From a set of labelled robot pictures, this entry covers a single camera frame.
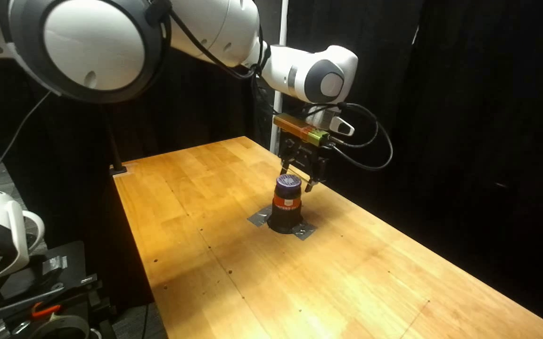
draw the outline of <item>wooden tabletop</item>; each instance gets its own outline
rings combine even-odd
[[[317,184],[306,241],[247,218],[279,158],[247,137],[127,161],[117,175],[170,337],[543,337],[543,320]]]

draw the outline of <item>wooden table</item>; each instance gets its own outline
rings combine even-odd
[[[543,337],[543,320],[349,199],[304,193],[306,241],[247,218],[279,158],[247,137],[115,177],[170,337]]]

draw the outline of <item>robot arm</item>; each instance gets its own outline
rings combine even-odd
[[[272,88],[302,101],[347,97],[359,64],[349,48],[270,47],[259,32],[253,0],[0,0],[0,58],[15,58],[46,88],[81,101],[136,96],[168,45],[213,62],[204,47],[227,67],[262,65]]]

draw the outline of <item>metal bracket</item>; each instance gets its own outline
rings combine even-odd
[[[255,227],[261,227],[264,224],[268,224],[268,218],[272,214],[272,205],[261,209],[259,212],[255,212],[249,222],[255,225]],[[300,222],[298,225],[295,225],[293,233],[306,241],[311,233],[315,231],[315,225],[313,224],[308,224],[308,222]]]

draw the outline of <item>black background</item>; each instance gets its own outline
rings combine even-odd
[[[279,5],[262,5],[272,35]],[[351,99],[379,114],[396,158],[381,173],[336,158],[327,182],[543,316],[543,1],[293,1],[289,45],[330,43],[361,56]],[[0,148],[42,94],[0,62]],[[134,101],[48,99],[6,165],[48,241],[85,239],[91,265],[130,305],[147,295],[123,290],[144,278],[108,175],[108,129],[129,160],[240,133],[266,143],[266,120],[249,82],[170,52]],[[387,152],[355,154],[374,163]]]

